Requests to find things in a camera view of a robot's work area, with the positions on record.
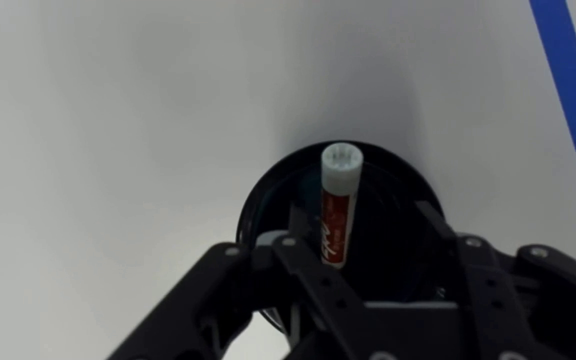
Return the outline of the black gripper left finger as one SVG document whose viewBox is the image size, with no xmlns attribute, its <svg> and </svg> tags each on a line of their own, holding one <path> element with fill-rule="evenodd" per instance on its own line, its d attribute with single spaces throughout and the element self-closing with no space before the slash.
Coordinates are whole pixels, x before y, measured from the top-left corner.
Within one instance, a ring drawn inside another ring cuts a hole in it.
<svg viewBox="0 0 576 360">
<path fill-rule="evenodd" d="M 260 310 L 286 323 L 286 360 L 399 358 L 375 308 L 294 235 L 221 242 L 174 284 L 108 360 L 223 360 Z"/>
</svg>

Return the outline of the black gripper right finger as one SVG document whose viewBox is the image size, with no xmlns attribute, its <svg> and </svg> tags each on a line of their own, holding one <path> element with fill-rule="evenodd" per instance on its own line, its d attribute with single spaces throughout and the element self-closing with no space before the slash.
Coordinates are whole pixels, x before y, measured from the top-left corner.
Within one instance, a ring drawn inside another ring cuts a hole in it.
<svg viewBox="0 0 576 360">
<path fill-rule="evenodd" d="M 545 245 L 506 256 L 429 203 L 417 210 L 455 255 L 477 360 L 576 360 L 576 259 Z"/>
</svg>

